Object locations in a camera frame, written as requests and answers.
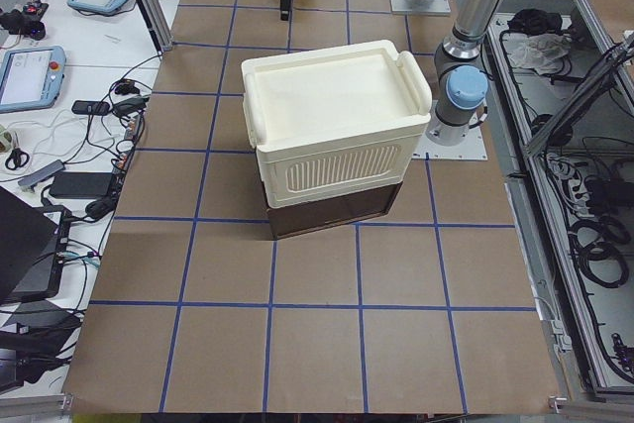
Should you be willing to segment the black power brick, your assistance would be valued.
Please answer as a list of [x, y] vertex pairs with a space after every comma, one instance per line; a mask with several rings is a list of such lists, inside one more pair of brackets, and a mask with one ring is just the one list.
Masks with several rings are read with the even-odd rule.
[[106, 196], [113, 175], [109, 172], [58, 173], [50, 188], [50, 196], [65, 199], [88, 199]]

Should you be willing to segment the black phone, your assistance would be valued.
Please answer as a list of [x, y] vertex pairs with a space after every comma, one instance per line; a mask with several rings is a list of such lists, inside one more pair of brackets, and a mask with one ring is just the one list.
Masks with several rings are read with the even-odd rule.
[[106, 116], [110, 107], [106, 101], [76, 100], [71, 106], [71, 112], [75, 115]]

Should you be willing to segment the black laptop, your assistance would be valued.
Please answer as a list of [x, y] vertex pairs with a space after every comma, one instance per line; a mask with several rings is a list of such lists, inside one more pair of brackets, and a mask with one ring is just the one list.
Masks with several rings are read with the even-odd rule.
[[1, 191], [1, 302], [33, 302], [58, 293], [70, 212], [32, 207]]

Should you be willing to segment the white power strip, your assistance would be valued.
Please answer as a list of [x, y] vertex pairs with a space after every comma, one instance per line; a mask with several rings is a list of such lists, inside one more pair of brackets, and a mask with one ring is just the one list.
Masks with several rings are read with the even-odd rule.
[[578, 218], [590, 218], [592, 216], [588, 205], [590, 196], [578, 164], [572, 159], [556, 154], [547, 154], [547, 162], [571, 213]]

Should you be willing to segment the grey usb hub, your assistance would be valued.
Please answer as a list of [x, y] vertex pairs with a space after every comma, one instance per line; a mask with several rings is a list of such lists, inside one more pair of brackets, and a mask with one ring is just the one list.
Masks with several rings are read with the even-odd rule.
[[34, 190], [38, 184], [53, 178], [56, 174], [64, 170], [64, 163], [61, 160], [56, 159], [48, 165], [45, 165], [40, 169], [20, 178], [18, 180], [18, 186], [25, 191]]

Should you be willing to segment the lower blue teach pendant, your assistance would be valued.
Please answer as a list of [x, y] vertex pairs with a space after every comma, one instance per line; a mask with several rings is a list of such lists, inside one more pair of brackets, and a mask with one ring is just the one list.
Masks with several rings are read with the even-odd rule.
[[51, 46], [9, 51], [1, 63], [1, 113], [48, 109], [59, 96], [66, 55]]

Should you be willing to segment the black cloth bundle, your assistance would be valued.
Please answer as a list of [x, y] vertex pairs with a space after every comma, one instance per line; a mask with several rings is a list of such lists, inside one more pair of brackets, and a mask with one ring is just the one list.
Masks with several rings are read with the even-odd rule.
[[562, 32], [563, 19], [559, 13], [540, 9], [522, 9], [507, 22], [507, 26], [511, 32], [523, 33], [527, 36], [559, 35]]

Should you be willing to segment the cream plastic drawer cabinet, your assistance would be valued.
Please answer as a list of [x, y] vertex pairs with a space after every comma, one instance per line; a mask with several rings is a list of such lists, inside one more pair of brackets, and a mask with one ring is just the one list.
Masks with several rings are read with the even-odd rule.
[[403, 180], [432, 106], [412, 53], [380, 40], [247, 59], [241, 70], [270, 207]]

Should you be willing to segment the dark brown base box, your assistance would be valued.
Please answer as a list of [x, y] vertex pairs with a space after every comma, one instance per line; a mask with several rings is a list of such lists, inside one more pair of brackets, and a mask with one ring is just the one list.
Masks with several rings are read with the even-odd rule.
[[264, 200], [272, 236], [285, 239], [386, 215], [403, 182], [273, 208]]

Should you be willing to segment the white crumpled cloth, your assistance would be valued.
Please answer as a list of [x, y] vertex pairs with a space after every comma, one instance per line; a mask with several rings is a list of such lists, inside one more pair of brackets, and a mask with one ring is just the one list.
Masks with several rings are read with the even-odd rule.
[[539, 75], [557, 73], [571, 50], [571, 42], [564, 36], [542, 34], [521, 40], [509, 54], [514, 68], [532, 69]]

